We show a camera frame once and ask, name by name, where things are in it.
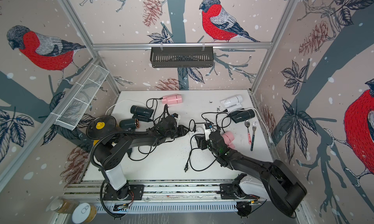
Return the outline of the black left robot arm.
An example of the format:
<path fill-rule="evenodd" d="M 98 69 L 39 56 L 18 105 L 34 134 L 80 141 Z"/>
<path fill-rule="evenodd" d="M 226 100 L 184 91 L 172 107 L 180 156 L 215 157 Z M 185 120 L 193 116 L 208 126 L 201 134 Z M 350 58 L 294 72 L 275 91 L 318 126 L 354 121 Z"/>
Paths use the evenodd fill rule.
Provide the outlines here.
<path fill-rule="evenodd" d="M 117 126 L 113 116 L 104 115 L 94 119 L 87 127 L 86 134 L 97 143 L 90 152 L 90 163 L 103 174 L 104 181 L 115 191 L 126 190 L 128 181 L 120 163 L 129 149 L 136 147 L 157 147 L 185 136 L 188 127 L 179 125 L 177 118 L 167 116 L 145 131 L 127 131 Z"/>

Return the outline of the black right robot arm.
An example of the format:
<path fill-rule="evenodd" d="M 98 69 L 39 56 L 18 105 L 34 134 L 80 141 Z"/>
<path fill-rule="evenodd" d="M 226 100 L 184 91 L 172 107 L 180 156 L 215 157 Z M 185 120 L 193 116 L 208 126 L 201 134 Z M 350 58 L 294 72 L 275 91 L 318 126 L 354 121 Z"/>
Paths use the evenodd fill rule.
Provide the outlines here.
<path fill-rule="evenodd" d="M 259 195 L 244 189 L 244 179 L 250 176 L 262 182 L 268 199 L 281 213 L 294 216 L 307 190 L 282 161 L 265 162 L 241 154 L 230 147 L 234 137 L 229 132 L 223 135 L 218 131 L 212 132 L 208 140 L 200 134 L 193 138 L 196 139 L 197 148 L 211 151 L 221 167 L 241 172 L 232 183 L 220 185 L 218 194 L 222 199 L 259 198 Z"/>

